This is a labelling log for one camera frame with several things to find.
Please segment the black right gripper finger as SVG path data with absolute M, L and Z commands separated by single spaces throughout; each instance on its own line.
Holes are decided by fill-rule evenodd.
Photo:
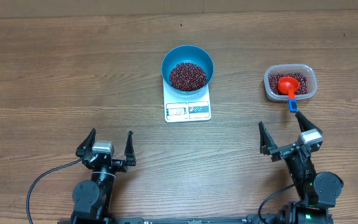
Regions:
M 310 131 L 312 129 L 316 129 L 320 134 L 322 134 L 322 130 L 320 130 L 316 125 L 314 125 L 311 121 L 309 121 L 301 111 L 297 111 L 295 113 L 295 117 L 298 120 L 298 124 L 301 132 Z
M 259 133 L 260 133 L 260 153 L 264 155 L 270 155 L 272 150 L 277 148 L 276 143 L 267 131 L 264 123 L 259 122 Z

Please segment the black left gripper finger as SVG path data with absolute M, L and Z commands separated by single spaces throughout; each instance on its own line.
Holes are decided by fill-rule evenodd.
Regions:
M 126 157 L 126 164 L 128 166 L 136 166 L 136 158 L 135 158 L 135 152 L 132 142 L 132 135 L 133 132 L 129 131 L 127 134 L 126 148 L 124 150 L 124 155 Z
M 88 151 L 92 150 L 95 139 L 96 130 L 93 128 L 85 140 L 77 147 L 75 155 L 77 157 L 85 156 Z

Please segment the red measuring scoop blue handle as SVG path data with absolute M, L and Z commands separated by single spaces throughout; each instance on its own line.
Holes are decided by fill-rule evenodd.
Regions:
M 298 90 L 300 83 L 292 77 L 281 77 L 278 81 L 278 90 L 288 96 L 288 108 L 291 113 L 298 111 L 298 103 L 295 98 L 295 92 Z

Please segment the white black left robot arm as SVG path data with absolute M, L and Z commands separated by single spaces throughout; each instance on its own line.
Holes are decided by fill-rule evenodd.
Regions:
M 127 134 L 125 159 L 115 159 L 111 141 L 97 141 L 93 129 L 77 147 L 76 156 L 92 171 L 91 178 L 78 183 L 73 189 L 73 213 L 71 224 L 115 223 L 109 212 L 116 173 L 127 172 L 129 166 L 136 166 L 132 143 L 133 132 Z

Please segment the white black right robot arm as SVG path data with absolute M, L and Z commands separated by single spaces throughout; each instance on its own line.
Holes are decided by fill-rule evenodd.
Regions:
M 259 223 L 332 223 L 329 209 L 335 207 L 344 182 L 332 172 L 317 173 L 311 154 L 323 143 L 323 132 L 301 112 L 295 117 L 300 126 L 298 139 L 278 147 L 263 122 L 259 123 L 260 152 L 270 155 L 273 162 L 284 160 L 293 183 L 267 197 L 259 206 Z M 272 198 L 290 188 L 296 188 L 299 201 L 284 205 L 276 215 L 262 214 L 263 206 Z

